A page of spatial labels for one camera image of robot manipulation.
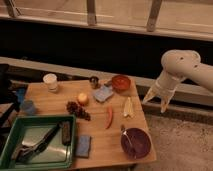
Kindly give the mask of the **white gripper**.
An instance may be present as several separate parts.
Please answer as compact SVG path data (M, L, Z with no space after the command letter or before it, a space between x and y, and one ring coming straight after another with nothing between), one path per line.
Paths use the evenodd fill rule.
M160 76L154 83L154 90L150 88L142 100L145 104L149 100L153 99L156 94L161 97L161 112L164 113L170 103L170 99L174 96L177 86L181 83L181 79L172 76L166 71L162 71Z

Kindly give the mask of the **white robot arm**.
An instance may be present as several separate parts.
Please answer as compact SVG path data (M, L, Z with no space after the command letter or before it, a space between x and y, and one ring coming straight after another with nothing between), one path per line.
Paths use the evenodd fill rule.
M143 98L143 104L159 97L161 112L164 113L178 85L186 79L213 92L213 66L203 64L198 52L169 50L163 54L161 65L163 70Z

